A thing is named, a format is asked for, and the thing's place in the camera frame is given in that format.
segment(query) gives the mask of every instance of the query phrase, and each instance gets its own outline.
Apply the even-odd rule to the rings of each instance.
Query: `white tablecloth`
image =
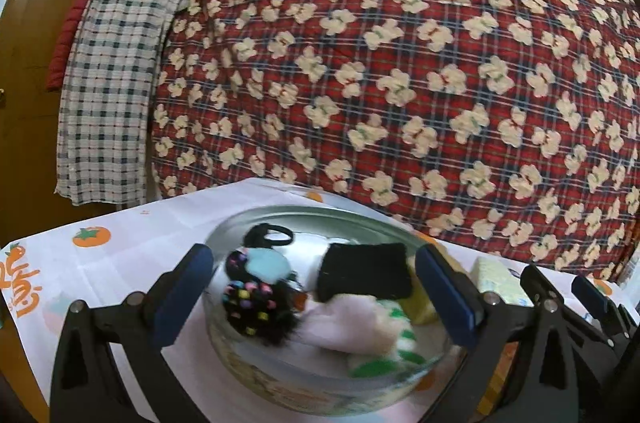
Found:
[[[322,196],[326,206],[381,216],[333,194]],[[5,279],[11,285],[2,289],[2,294],[12,307],[22,345],[45,399],[49,399],[58,336],[70,302],[82,298],[91,307],[119,304],[131,291],[147,291],[161,273],[175,267],[193,243],[204,242],[230,215],[283,204],[318,206],[304,197],[299,188],[249,179],[62,226],[5,247],[0,281]],[[78,247],[72,242],[81,228],[97,227],[111,233],[108,242],[95,247]],[[444,244],[466,269],[471,269],[478,255],[483,255],[456,244]],[[523,263],[494,258],[518,272],[525,267]],[[543,272],[565,296],[566,303],[583,315],[584,308],[570,292],[573,276],[546,269]],[[610,288],[616,304],[623,303],[638,319],[634,306],[620,288],[614,284]],[[213,422],[332,421],[272,405],[238,384],[222,367],[207,339],[201,302],[196,304],[177,342],[162,353],[186,391]],[[134,405],[141,415],[157,421],[132,377],[123,350],[117,345],[114,356]],[[379,412],[335,420],[412,423],[432,403],[435,392],[432,389],[414,393]]]

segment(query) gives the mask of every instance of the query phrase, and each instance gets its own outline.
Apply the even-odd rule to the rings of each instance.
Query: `screw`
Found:
[[[84,307],[86,306],[84,300],[74,300],[73,302],[71,302],[71,305],[69,306],[69,311],[71,311],[71,313],[79,313],[80,311],[82,311],[84,309]]]
[[[127,295],[126,303],[130,306],[139,306],[145,299],[145,294],[142,291],[134,291]]]
[[[500,295],[498,295],[496,292],[494,291],[487,291],[484,295],[482,295],[482,299],[487,303],[490,304],[492,306],[495,306],[497,304],[500,304],[500,300],[502,300],[500,298]]]
[[[558,302],[555,300],[551,300],[550,298],[546,299],[543,306],[549,313],[555,313],[558,311]]]

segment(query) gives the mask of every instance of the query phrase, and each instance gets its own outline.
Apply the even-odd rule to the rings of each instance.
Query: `wooden door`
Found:
[[[73,1],[7,0],[0,18],[0,246],[114,209],[53,193],[60,93],[45,82]]]

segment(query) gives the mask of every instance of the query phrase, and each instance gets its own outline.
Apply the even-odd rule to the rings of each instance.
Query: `plaid cloth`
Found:
[[[266,176],[600,278],[640,206],[632,0],[200,0],[154,111],[165,196]]]
[[[159,55],[181,0],[89,0],[58,117],[56,192],[74,205],[145,201],[145,141]]]

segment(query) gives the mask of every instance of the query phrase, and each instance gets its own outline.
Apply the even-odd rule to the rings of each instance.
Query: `blue gripper pad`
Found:
[[[211,250],[196,243],[173,271],[162,273],[145,299],[143,317],[151,329],[154,347],[173,345],[193,306],[211,281]]]
[[[457,285],[456,282],[468,281],[478,294],[473,283],[462,273],[453,271],[431,244],[426,244],[416,252],[415,274],[420,279],[433,307],[436,308],[451,340],[456,345],[467,349],[475,347],[478,341],[476,325],[479,323],[478,319],[482,316],[482,311],[477,313],[478,310],[470,306],[463,292],[458,289],[460,284]],[[461,276],[460,280],[456,279],[456,275]]]
[[[578,275],[571,283],[571,293],[582,303],[596,320],[607,313],[607,297],[596,288],[589,279]]]

